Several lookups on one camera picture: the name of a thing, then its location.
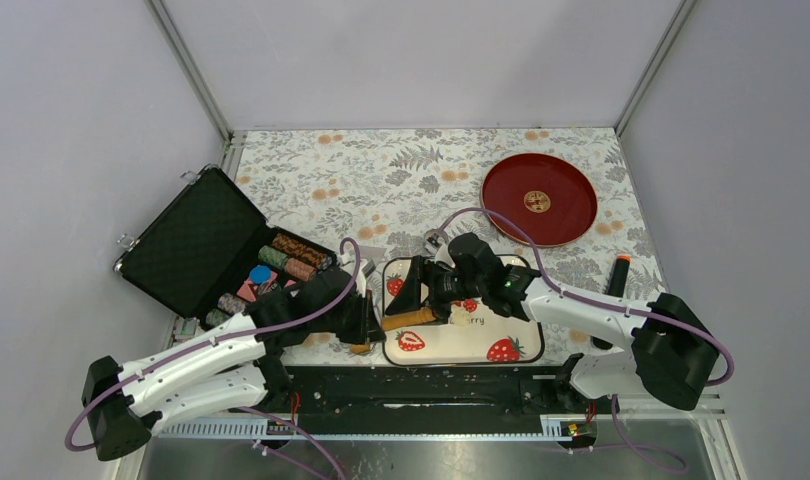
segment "gray wall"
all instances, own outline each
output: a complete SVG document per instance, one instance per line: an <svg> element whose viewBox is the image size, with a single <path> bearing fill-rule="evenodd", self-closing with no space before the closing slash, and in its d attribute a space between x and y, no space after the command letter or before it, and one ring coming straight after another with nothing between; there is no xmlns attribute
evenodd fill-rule
<svg viewBox="0 0 810 480"><path fill-rule="evenodd" d="M810 0L700 2L624 145L750 478L810 478Z"/></svg>
<svg viewBox="0 0 810 480"><path fill-rule="evenodd" d="M0 2L0 479L105 474L64 449L87 366L155 351L170 320L111 273L114 241L218 152L142 2Z"/></svg>
<svg viewBox="0 0 810 480"><path fill-rule="evenodd" d="M167 0L238 129L611 126L679 0Z"/></svg>

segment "black marker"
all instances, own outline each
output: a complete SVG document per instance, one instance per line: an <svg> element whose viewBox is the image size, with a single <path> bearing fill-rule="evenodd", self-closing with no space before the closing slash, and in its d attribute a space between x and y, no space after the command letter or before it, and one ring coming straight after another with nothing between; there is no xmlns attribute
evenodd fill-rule
<svg viewBox="0 0 810 480"><path fill-rule="evenodd" d="M629 265L632 263L631 257L628 255L617 255L617 260L614 261L614 268L611 270L611 279L608 280L608 286L605 288L605 294L612 297L622 297L626 291L626 279L629 278ZM614 345L606 342L605 340L593 337L591 343L596 348L601 350L608 350Z"/></svg>

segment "metal floor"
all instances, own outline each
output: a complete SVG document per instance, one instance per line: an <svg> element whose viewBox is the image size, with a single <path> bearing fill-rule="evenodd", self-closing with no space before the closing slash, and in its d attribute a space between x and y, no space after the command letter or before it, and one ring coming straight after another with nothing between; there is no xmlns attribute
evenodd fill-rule
<svg viewBox="0 0 810 480"><path fill-rule="evenodd" d="M690 464L680 478L714 478L699 430L687 420L632 421L635 443L674 450ZM597 444L619 443L610 419L599 421ZM277 479L305 480L312 475L272 456L262 457L248 441L156 438L149 444L140 480ZM529 442L328 442L325 444L356 480L494 480L494 479L670 479L632 451L593 454L556 453L554 443ZM305 441L282 452L324 474L334 471ZM669 466L676 462L656 457Z"/></svg>

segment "strawberry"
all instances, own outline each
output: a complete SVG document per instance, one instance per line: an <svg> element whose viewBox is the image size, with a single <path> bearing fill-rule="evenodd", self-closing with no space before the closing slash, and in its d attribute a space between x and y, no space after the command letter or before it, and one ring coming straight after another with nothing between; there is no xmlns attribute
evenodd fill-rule
<svg viewBox="0 0 810 480"><path fill-rule="evenodd" d="M464 308L468 312L473 313L473 312L476 311L477 308L479 308L479 302L477 302L475 300L472 300L472 299L464 300Z"/></svg>
<svg viewBox="0 0 810 480"><path fill-rule="evenodd" d="M424 342L419 335L410 330L399 332L396 335L396 341L399 342L399 348L405 352L413 352L426 348L426 342Z"/></svg>
<svg viewBox="0 0 810 480"><path fill-rule="evenodd" d="M399 295L399 290L402 290L402 285L405 281L397 274L387 279L387 292L394 297Z"/></svg>
<svg viewBox="0 0 810 480"><path fill-rule="evenodd" d="M487 351L487 361L489 362L516 362L520 360L520 355L524 355L520 348L520 341L516 338L503 338L494 343Z"/></svg>

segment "floral tablecloth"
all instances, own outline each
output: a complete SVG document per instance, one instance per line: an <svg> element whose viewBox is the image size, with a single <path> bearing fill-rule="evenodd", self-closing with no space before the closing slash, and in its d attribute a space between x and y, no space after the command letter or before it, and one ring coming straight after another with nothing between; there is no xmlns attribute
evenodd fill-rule
<svg viewBox="0 0 810 480"><path fill-rule="evenodd" d="M268 221L336 249L344 236L387 249L384 260L425 253L423 234L449 214L479 205L482 179L496 162L539 152L562 158L590 180L599 210L593 228L568 245L542 249L547 271L577 287L602 291L617 255L632 256L626 296L663 291L655 251L614 131L607 128L471 130L325 130L249 132L235 181ZM504 237L483 215L455 219L447 232L475 232L496 253L532 252ZM380 275L371 277L381 298ZM539 364L571 353L596 354L589 337L544 325ZM387 365L381 346L349 353L333 335L311 335L285 352L288 365Z"/></svg>

